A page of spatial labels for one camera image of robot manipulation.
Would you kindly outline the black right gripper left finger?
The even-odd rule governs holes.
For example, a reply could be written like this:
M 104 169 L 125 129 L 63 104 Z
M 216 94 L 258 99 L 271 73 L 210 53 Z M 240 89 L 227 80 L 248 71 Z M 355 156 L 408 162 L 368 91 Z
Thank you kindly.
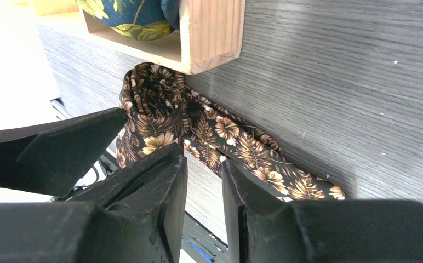
M 0 262 L 178 262 L 186 189 L 183 157 L 108 208 L 0 203 Z

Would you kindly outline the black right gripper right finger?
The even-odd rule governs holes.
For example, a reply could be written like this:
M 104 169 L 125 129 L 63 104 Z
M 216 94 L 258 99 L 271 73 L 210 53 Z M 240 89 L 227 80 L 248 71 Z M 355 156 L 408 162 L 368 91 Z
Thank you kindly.
M 222 193 L 231 262 L 423 262 L 423 203 L 285 203 L 232 161 Z

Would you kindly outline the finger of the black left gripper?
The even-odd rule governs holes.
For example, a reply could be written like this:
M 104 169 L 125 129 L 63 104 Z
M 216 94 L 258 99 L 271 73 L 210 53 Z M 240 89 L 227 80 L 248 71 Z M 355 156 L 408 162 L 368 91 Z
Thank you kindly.
M 125 125 L 110 108 L 63 121 L 0 130 L 0 188 L 65 196 Z
M 136 192 L 157 175 L 167 170 L 167 165 L 184 157 L 184 151 L 173 143 L 155 150 L 141 160 L 116 171 L 103 181 L 75 193 L 72 201 L 91 201 L 104 208 Z

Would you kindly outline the brown floral black tie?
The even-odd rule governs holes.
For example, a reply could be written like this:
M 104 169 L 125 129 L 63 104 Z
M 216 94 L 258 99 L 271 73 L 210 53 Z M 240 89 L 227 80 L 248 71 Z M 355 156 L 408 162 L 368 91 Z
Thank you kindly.
M 188 87 L 181 72 L 140 63 L 125 74 L 119 99 L 127 114 L 116 139 L 120 167 L 177 144 L 218 176 L 231 160 L 285 202 L 345 199 L 339 186 L 289 161 L 263 129 Z

